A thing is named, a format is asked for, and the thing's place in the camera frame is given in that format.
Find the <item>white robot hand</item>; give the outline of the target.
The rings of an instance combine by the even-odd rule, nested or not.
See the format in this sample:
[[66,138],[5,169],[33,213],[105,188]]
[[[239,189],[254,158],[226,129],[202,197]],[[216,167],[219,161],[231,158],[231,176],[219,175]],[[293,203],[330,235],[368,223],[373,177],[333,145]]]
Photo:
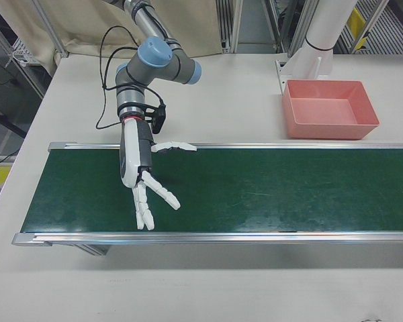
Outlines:
[[173,148],[197,151],[195,146],[187,142],[154,143],[150,126],[139,117],[127,117],[122,121],[120,176],[124,186],[132,189],[138,229],[154,229],[154,218],[148,207],[147,188],[163,198],[174,210],[181,206],[177,197],[150,173],[152,153]]

